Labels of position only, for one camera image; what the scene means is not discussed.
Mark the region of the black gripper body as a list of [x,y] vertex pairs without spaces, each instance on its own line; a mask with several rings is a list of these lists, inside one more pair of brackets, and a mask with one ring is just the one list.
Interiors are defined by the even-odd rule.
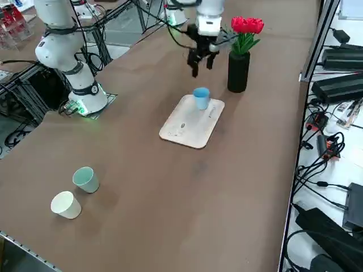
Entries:
[[197,52],[198,54],[211,54],[220,50],[216,45],[217,36],[203,36],[197,38]]

